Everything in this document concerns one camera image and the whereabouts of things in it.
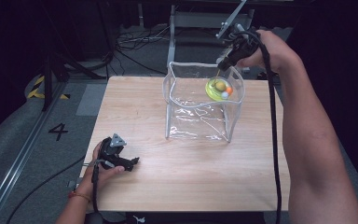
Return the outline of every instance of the dark background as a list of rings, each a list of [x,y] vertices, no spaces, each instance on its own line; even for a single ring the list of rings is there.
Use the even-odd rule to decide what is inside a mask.
[[[33,5],[38,1],[31,2],[0,1],[0,123],[25,103],[24,89],[40,73],[51,50],[46,49],[47,42],[54,45],[53,50],[76,61],[101,58],[107,52],[95,2],[45,1],[45,8]],[[303,59],[316,93],[358,171],[358,1],[307,2],[312,3],[305,7],[260,7],[253,25],[295,28],[288,44]],[[111,36],[120,24],[138,25],[136,4],[101,2],[101,6]],[[169,8],[144,6],[145,27],[168,22]],[[49,15],[48,19],[57,24],[56,30],[45,17],[41,22],[48,35],[41,33],[35,13]]]

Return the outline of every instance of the transparent plastic bag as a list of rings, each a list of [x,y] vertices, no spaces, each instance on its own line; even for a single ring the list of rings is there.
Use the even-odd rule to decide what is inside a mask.
[[[229,85],[232,93],[227,99],[216,99],[207,91],[217,73],[216,64],[169,64],[163,81],[167,138],[231,141],[245,94],[243,79],[234,67],[220,71],[218,77]]]

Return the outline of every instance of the red bracelet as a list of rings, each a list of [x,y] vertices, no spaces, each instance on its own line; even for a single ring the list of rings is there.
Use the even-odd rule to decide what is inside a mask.
[[[82,197],[82,198],[84,198],[84,199],[87,199],[87,201],[91,202],[91,198],[90,198],[89,196],[87,196],[87,195],[85,195],[85,194],[76,193],[75,191],[69,192],[69,194],[68,194],[68,199],[73,198],[73,197],[75,197],[75,196]]]

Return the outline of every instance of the yellow and black striped tape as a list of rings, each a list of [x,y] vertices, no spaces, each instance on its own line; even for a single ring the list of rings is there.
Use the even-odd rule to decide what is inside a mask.
[[[38,93],[37,90],[39,89],[40,85],[42,85],[43,81],[45,80],[45,76],[40,75],[40,77],[37,79],[37,81],[34,83],[34,86],[32,87],[30,93],[28,93],[28,98],[41,98],[45,99],[44,93]],[[62,100],[68,100],[71,98],[71,94],[63,94],[61,95],[60,99]]]

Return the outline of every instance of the light wood surface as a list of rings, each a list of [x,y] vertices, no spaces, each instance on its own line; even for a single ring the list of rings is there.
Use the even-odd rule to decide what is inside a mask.
[[[127,142],[120,156],[140,161],[132,172],[115,176],[99,191],[99,209],[276,210],[267,81],[244,81],[245,98],[231,143],[166,139],[162,81],[162,77],[109,79],[85,162],[91,160],[94,147],[113,133]],[[282,150],[282,104],[278,96],[276,100],[282,210],[287,210],[290,178]]]

